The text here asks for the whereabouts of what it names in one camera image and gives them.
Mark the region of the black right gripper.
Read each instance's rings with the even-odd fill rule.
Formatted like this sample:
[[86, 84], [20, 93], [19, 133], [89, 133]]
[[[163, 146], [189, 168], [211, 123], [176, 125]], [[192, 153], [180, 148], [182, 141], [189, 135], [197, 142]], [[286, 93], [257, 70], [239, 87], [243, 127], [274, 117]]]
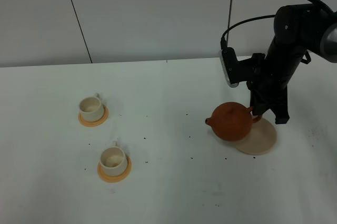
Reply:
[[[276, 124], [288, 122], [287, 84], [307, 51], [332, 62], [332, 10], [313, 4], [281, 7], [274, 18], [274, 38], [261, 72], [247, 83], [252, 115], [262, 116], [271, 109]], [[271, 95], [270, 105], [254, 90]]]

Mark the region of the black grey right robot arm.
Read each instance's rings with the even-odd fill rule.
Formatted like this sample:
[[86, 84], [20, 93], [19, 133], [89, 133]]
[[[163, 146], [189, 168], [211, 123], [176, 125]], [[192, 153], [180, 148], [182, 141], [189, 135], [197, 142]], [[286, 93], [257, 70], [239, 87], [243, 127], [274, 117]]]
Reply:
[[309, 52], [336, 63], [336, 12], [321, 0], [286, 5], [276, 12], [267, 55], [247, 82], [254, 116], [271, 110], [276, 124], [287, 123], [288, 83]]

